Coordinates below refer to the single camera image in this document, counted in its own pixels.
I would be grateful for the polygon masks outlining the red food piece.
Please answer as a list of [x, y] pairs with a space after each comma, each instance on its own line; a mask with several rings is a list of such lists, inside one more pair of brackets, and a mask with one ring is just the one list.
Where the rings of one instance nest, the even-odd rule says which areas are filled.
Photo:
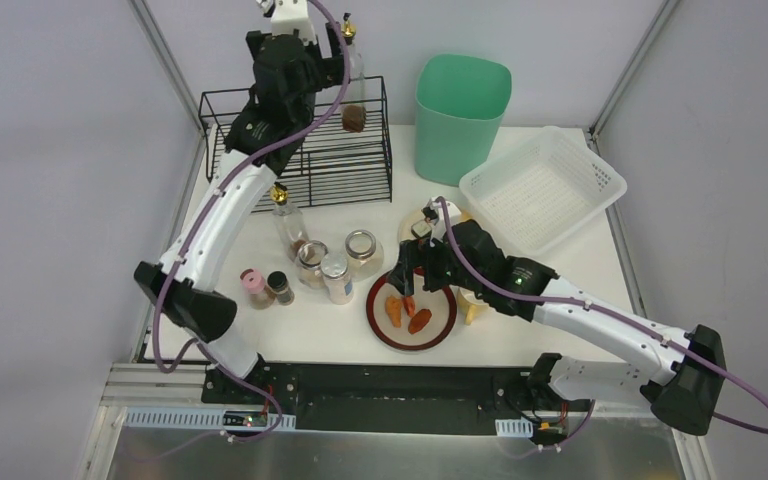
[[412, 296], [404, 296], [402, 298], [402, 305], [409, 317], [413, 317], [416, 314], [416, 304]]

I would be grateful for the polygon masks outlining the silver lid bead jar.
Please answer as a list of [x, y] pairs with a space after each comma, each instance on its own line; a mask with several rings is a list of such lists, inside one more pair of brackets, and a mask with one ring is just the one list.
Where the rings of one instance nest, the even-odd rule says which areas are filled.
[[331, 302], [336, 305], [348, 304], [353, 298], [354, 289], [347, 257], [339, 252], [327, 253], [320, 263], [320, 272]]

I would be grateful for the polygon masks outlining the glass oil bottle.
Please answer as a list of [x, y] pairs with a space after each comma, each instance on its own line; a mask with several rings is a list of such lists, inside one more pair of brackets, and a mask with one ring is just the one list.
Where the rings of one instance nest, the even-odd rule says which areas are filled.
[[270, 199], [273, 202], [272, 218], [284, 251], [291, 261], [295, 261], [300, 248], [310, 240], [303, 214], [287, 187], [279, 182], [271, 187]]
[[344, 131], [361, 133], [366, 126], [367, 114], [363, 101], [365, 75], [363, 57], [356, 45], [357, 29], [351, 20], [351, 13], [343, 14], [341, 32], [348, 47], [350, 80], [341, 104], [341, 123]]

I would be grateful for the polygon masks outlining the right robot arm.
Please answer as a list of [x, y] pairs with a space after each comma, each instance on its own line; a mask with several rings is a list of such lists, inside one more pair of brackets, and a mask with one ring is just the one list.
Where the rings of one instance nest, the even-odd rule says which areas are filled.
[[708, 433], [724, 380], [704, 366], [724, 368], [720, 334], [705, 325], [691, 331], [629, 315], [608, 315], [609, 305], [585, 294], [552, 268], [533, 259], [507, 255], [474, 220], [453, 227], [453, 241], [403, 241], [387, 282], [404, 295], [414, 293], [413, 274], [434, 292], [456, 286], [473, 292], [497, 312], [556, 328], [583, 339], [626, 363], [623, 378], [609, 377], [616, 364], [581, 365], [546, 353], [533, 378], [569, 400], [608, 398], [646, 401], [656, 418], [684, 433]]

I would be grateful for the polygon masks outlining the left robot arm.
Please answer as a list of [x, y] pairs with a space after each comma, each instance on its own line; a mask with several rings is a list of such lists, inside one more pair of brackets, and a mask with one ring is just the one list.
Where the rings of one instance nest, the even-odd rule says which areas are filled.
[[352, 82], [352, 51], [340, 31], [330, 34], [329, 57], [296, 31], [252, 31], [246, 43], [255, 81], [224, 137], [223, 171], [161, 258], [134, 271], [153, 305], [152, 326], [167, 318], [189, 346], [239, 379], [263, 358], [236, 330], [236, 302], [216, 290], [222, 265], [256, 204], [305, 138], [338, 111]]

